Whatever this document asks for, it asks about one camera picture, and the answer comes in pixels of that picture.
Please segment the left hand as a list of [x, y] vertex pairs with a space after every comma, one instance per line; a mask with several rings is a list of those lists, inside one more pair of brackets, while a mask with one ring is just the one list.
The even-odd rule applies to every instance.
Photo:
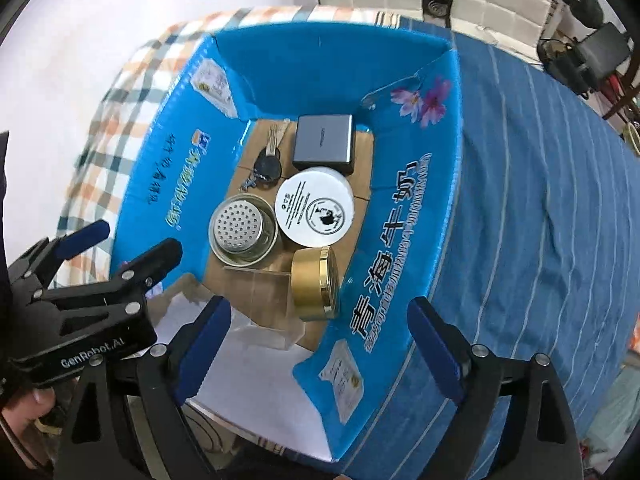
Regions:
[[21, 437], [36, 419], [47, 415], [54, 404], [53, 388], [24, 390], [2, 408], [2, 415], [13, 433]]

